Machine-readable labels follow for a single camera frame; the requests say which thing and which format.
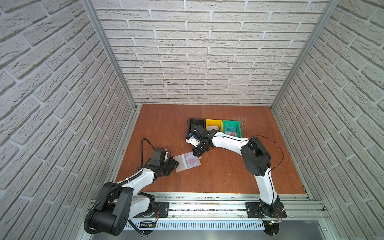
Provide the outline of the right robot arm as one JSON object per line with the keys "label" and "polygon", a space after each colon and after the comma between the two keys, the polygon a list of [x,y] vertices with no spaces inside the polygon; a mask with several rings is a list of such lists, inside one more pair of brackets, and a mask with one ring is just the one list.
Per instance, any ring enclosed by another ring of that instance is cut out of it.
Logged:
{"label": "right robot arm", "polygon": [[208,152],[209,148],[223,148],[239,154],[246,169],[255,176],[260,191],[260,208],[264,215],[270,216],[277,210],[280,197],[272,180],[272,157],[259,138],[233,137],[197,125],[187,133],[186,142],[194,146],[193,153],[198,158]]}

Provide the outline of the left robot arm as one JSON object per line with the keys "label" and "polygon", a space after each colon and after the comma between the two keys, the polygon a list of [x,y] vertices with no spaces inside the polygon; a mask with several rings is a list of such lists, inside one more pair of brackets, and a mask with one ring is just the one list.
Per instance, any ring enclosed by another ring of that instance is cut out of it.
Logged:
{"label": "left robot arm", "polygon": [[158,178],[169,176],[178,165],[170,151],[154,149],[153,157],[136,174],[118,183],[105,183],[86,214],[85,232],[118,236],[133,217],[151,215],[155,211],[154,196],[141,190]]}

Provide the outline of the tan leather card holder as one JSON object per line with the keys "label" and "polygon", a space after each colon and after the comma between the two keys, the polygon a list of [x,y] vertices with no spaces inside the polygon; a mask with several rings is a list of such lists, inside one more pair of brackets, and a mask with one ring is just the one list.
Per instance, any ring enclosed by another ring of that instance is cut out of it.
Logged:
{"label": "tan leather card holder", "polygon": [[174,160],[179,163],[176,168],[177,173],[194,168],[194,167],[198,167],[201,165],[200,159],[197,156],[195,156],[193,152],[189,152],[183,155],[178,155],[174,157]]}

